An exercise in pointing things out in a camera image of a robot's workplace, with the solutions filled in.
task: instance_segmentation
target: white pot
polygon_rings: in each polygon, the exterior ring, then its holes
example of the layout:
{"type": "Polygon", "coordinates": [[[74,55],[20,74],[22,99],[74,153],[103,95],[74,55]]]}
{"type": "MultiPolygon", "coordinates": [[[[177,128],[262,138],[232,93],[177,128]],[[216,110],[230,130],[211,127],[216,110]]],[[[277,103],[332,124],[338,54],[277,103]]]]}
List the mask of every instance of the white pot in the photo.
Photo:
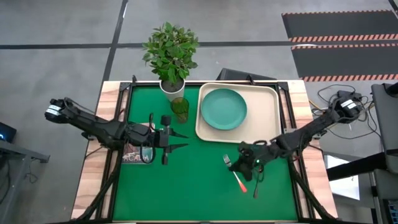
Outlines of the white pot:
{"type": "Polygon", "coordinates": [[[185,79],[183,79],[183,84],[182,84],[181,89],[179,91],[176,91],[176,92],[173,92],[173,93],[165,91],[162,88],[162,82],[160,82],[159,85],[160,85],[160,89],[164,92],[164,94],[166,95],[167,99],[170,100],[170,102],[173,101],[174,99],[178,98],[178,97],[184,97],[185,79]]]}

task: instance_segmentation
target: warning stripe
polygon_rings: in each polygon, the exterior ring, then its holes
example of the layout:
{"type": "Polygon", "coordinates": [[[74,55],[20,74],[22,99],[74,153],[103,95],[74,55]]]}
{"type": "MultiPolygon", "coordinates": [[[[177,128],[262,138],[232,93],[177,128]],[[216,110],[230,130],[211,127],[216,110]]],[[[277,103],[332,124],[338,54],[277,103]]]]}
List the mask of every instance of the warning stripe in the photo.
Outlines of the warning stripe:
{"type": "Polygon", "coordinates": [[[316,46],[301,46],[295,45],[291,47],[296,49],[327,49],[327,48],[355,48],[355,47],[398,47],[398,44],[344,44],[344,45],[316,45],[316,46]]]}
{"type": "Polygon", "coordinates": [[[333,11],[333,12],[286,12],[284,15],[299,15],[299,14],[329,14],[329,13],[359,13],[359,12],[392,12],[392,10],[381,9],[381,10],[363,10],[363,11],[333,11]]]}
{"type": "Polygon", "coordinates": [[[322,75],[316,77],[302,77],[305,82],[328,82],[328,81],[366,81],[366,80],[398,80],[398,74],[383,75],[322,75]]]}
{"type": "Polygon", "coordinates": [[[398,34],[376,34],[376,35],[331,35],[313,37],[291,37],[291,42],[323,42],[323,41],[352,41],[352,40],[397,40],[398,34]]]}

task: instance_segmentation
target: black mat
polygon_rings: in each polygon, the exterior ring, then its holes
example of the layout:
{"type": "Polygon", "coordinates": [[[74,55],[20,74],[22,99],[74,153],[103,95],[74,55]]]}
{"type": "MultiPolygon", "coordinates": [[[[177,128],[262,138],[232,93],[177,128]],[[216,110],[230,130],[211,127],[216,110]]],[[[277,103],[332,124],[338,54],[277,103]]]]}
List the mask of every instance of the black mat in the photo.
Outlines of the black mat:
{"type": "Polygon", "coordinates": [[[398,79],[398,44],[293,46],[307,82],[398,79]]]}
{"type": "Polygon", "coordinates": [[[293,42],[398,39],[398,19],[389,10],[282,14],[293,42]]]}

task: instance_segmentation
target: green tablecloth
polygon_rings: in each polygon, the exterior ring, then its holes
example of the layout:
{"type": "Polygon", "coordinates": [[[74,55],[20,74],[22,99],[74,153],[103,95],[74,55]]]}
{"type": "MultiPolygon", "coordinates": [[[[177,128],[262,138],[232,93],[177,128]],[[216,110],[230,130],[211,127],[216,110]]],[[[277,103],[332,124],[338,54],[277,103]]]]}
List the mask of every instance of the green tablecloth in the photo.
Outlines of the green tablecloth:
{"type": "MultiPolygon", "coordinates": [[[[171,137],[172,144],[189,143],[169,154],[169,164],[161,164],[162,150],[152,164],[122,164],[116,194],[116,220],[296,220],[294,196],[287,161],[274,160],[265,167],[259,196],[252,197],[256,182],[246,182],[242,193],[234,175],[227,170],[223,154],[238,158],[238,145],[208,142],[198,138],[195,121],[199,86],[187,86],[189,119],[171,127],[189,139],[171,137]]],[[[156,128],[163,114],[173,115],[170,103],[159,87],[139,86],[132,94],[129,120],[147,123],[154,113],[156,128]]]]}

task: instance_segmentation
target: utensil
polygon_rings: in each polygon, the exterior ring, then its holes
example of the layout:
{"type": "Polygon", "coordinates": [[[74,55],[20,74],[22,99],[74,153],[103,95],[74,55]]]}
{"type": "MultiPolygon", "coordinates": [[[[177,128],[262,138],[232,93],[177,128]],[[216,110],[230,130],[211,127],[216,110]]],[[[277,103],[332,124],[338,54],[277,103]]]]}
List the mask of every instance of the utensil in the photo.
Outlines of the utensil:
{"type": "MultiPolygon", "coordinates": [[[[226,166],[231,167],[232,164],[231,164],[231,161],[230,161],[228,155],[225,154],[225,155],[223,156],[223,158],[224,158],[224,162],[225,162],[226,166]]],[[[234,175],[235,175],[235,177],[236,177],[236,180],[238,181],[239,186],[241,187],[243,193],[246,193],[248,190],[247,190],[246,187],[242,184],[241,180],[239,179],[238,175],[236,175],[235,171],[232,171],[232,172],[234,173],[234,175]]]]}
{"type": "Polygon", "coordinates": [[[178,97],[171,102],[170,107],[177,116],[179,123],[185,123],[188,121],[189,102],[187,99],[178,97]]]}
{"type": "Polygon", "coordinates": [[[243,97],[230,89],[209,92],[200,105],[203,119],[213,128],[230,130],[244,121],[248,108],[243,97]]]}

